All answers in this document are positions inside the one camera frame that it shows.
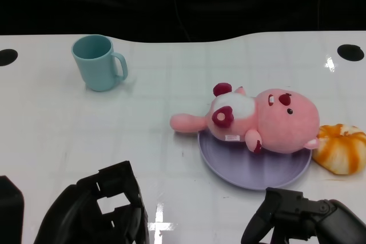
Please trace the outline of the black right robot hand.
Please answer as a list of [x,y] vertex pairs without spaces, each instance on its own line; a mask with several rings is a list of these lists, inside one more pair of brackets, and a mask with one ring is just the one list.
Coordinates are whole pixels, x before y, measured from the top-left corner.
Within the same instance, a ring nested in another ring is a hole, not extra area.
[[270,230],[271,243],[311,237],[319,243],[365,243],[365,223],[341,202],[311,201],[299,191],[268,187],[241,243],[260,243]]

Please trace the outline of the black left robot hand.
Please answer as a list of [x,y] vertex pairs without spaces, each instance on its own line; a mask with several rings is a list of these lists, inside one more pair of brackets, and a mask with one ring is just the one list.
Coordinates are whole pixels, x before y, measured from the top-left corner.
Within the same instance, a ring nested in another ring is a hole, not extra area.
[[[98,200],[124,194],[128,204],[102,213]],[[35,243],[149,243],[148,214],[129,161],[69,185],[54,201]]]

